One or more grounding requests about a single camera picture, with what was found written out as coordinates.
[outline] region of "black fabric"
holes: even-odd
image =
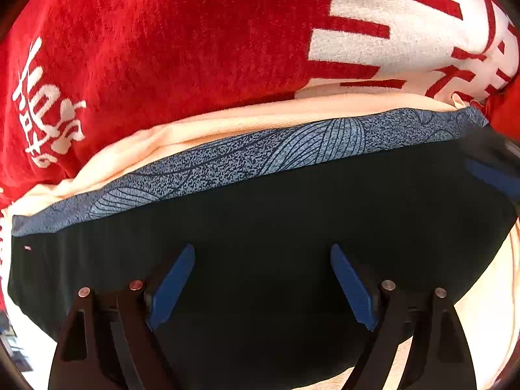
[[[191,243],[195,267],[156,333],[181,388],[287,389],[343,372],[368,337],[330,266],[333,244],[378,280],[458,300],[515,220],[464,170],[459,142],[431,143],[13,238],[8,290],[56,336],[79,288],[121,289]]]

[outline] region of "dark blue line pattern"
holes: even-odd
[[[32,217],[13,218],[13,236],[54,233],[242,180],[353,155],[458,139],[486,119],[476,108],[448,113],[396,109],[270,129],[203,144],[129,173],[103,188],[60,201]]]

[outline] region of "gray blue fabric strip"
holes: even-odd
[[[155,201],[353,155],[458,139],[487,121],[476,108],[396,109],[225,138],[152,162],[103,188],[15,216],[12,235],[54,233]]]

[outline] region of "red blanket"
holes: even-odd
[[[0,207],[137,130],[341,92],[482,99],[518,68],[495,0],[30,0],[0,45]]]

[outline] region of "black garment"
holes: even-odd
[[[378,280],[456,301],[516,220],[457,141],[349,157],[13,238],[9,295],[51,336],[82,286],[122,289],[172,251],[196,263],[156,336],[183,390],[287,389],[352,366],[368,332],[338,284],[338,243]],[[24,249],[30,246],[31,251]]]

